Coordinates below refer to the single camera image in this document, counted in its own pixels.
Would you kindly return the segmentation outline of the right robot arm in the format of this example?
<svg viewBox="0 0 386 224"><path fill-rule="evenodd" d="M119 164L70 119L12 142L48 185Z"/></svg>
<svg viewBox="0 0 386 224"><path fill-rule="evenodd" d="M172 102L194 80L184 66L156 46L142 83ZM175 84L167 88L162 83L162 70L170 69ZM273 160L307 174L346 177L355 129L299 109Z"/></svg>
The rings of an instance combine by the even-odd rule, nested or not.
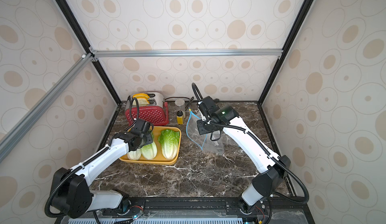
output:
<svg viewBox="0 0 386 224"><path fill-rule="evenodd" d="M241 194L239 201L243 213L252 212L255 204L269 200L271 195L285 197L276 188L287 176L291 176L301 187L302 199L287 200L298 204L306 204L310 195L303 182L290 171L291 161L283 155L270 150L246 125L240 114L231 106L217 106L210 97L203 97L197 85L192 83L193 93L198 101L197 106L202 117L197 120L200 135L224 133L233 139L254 163L258 175L252 180L248 188Z"/></svg>

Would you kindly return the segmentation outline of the chinese cabbage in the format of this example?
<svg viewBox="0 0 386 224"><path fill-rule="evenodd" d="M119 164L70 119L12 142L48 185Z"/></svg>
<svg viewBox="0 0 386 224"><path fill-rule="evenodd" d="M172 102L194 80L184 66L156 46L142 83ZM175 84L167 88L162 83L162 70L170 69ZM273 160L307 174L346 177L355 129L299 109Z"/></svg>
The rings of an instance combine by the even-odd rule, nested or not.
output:
<svg viewBox="0 0 386 224"><path fill-rule="evenodd" d="M147 160L152 160L157 156L157 146L153 141L151 144L145 145L141 148L142 156Z"/></svg>
<svg viewBox="0 0 386 224"><path fill-rule="evenodd" d="M130 151L127 153L127 157L129 160L139 160L142 156L141 149L137 149L135 151Z"/></svg>
<svg viewBox="0 0 386 224"><path fill-rule="evenodd" d="M171 129L162 130L158 141L161 145L162 154L165 159L172 160L177 155L178 146L180 142L179 131Z"/></svg>

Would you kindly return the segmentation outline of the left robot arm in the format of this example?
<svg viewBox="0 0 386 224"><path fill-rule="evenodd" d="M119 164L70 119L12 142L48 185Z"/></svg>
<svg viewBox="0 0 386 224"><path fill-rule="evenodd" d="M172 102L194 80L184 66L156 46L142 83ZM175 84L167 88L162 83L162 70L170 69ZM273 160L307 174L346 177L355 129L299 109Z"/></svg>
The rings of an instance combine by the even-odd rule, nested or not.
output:
<svg viewBox="0 0 386 224"><path fill-rule="evenodd" d="M151 122L133 118L133 124L116 133L104 148L70 169L60 168L53 176L44 206L49 218L76 219L87 212L112 209L123 216L130 211L130 200L121 191L91 191L93 181L120 157L153 143Z"/></svg>

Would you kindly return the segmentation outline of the clear zipper bag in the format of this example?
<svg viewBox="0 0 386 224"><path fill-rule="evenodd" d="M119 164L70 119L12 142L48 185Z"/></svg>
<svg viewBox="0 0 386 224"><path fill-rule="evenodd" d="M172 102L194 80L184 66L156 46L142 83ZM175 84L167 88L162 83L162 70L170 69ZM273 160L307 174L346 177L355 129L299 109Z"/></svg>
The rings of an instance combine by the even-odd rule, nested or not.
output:
<svg viewBox="0 0 386 224"><path fill-rule="evenodd" d="M223 155L225 153L225 146L237 147L237 143L223 132L215 132L213 134L213 139L220 137L220 139L217 141L211 140L211 134L200 135L197 127L197 121L201 120L201 114L197 116L191 109L189 109L189 114L190 115L186 126L186 134L188 138L193 141L201 151Z"/></svg>

